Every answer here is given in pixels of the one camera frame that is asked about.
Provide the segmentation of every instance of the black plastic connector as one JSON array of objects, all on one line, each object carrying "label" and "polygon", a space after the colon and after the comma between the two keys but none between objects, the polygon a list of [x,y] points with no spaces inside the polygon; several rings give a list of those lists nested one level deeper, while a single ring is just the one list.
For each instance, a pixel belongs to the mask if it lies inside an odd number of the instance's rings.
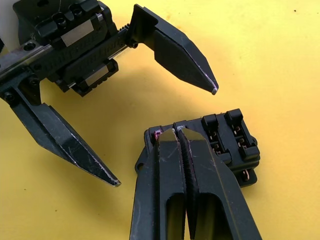
[{"label": "black plastic connector", "polygon": [[257,182],[254,168],[259,165],[260,151],[257,140],[249,133],[240,109],[149,128],[144,132],[145,148],[135,165],[137,173],[152,152],[159,135],[168,129],[178,131],[179,128],[188,128],[203,135],[212,152],[233,172],[240,187]]}]

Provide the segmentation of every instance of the yellow table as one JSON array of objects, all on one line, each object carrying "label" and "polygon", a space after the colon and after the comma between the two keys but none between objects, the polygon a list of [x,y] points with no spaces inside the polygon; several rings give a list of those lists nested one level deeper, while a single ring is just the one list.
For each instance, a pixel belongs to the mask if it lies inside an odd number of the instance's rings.
[{"label": "yellow table", "polygon": [[[105,3],[121,27],[136,1]],[[262,237],[320,239],[319,1],[138,3],[194,41],[217,95],[178,80],[142,45],[118,56],[120,71],[84,98],[43,81],[42,100],[102,157],[118,188],[42,149],[0,101],[0,239],[129,239],[144,130],[235,108],[261,151],[258,182],[243,194]]]}]

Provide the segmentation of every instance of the yellow surface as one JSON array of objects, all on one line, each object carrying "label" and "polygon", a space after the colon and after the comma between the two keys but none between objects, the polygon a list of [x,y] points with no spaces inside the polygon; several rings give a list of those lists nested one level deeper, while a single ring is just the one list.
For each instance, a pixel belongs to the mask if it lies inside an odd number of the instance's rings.
[{"label": "yellow surface", "polygon": [[[106,1],[118,27],[134,3]],[[262,237],[320,239],[319,0],[138,3],[195,42],[217,95],[176,79],[145,46],[120,55],[120,71],[84,98],[43,81],[43,101],[103,158],[119,188],[39,147],[0,101],[0,239],[129,239],[144,130],[235,108],[261,151],[258,182],[243,194]]]}]

